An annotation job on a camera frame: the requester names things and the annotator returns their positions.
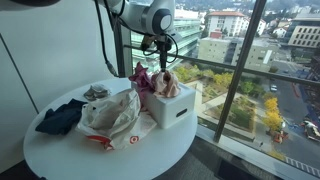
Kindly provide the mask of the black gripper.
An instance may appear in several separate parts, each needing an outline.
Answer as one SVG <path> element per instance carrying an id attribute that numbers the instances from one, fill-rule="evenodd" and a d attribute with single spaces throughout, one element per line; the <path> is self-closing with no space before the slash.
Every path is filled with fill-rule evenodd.
<path id="1" fill-rule="evenodd" d="M 164 36 L 155 36 L 155 35 L 144 35 L 142 42 L 140 44 L 140 49 L 146 51 L 152 46 L 155 46 L 157 50 L 160 51 L 160 69 L 161 72 L 166 71 L 166 62 L 167 62 L 167 51 L 172 49 L 174 44 L 174 39 L 165 34 Z"/>

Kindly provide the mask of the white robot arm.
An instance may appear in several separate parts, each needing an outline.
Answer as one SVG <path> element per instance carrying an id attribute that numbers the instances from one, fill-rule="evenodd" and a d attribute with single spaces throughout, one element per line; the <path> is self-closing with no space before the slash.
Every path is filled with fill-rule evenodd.
<path id="1" fill-rule="evenodd" d="M 174 28 L 175 0 L 151 0 L 138 3 L 131 0 L 92 0 L 98 7 L 103 6 L 111 20 L 120 23 L 145 36 L 152 36 L 160 51 L 160 69 L 167 67 L 168 47 L 177 43 L 181 35 Z"/>

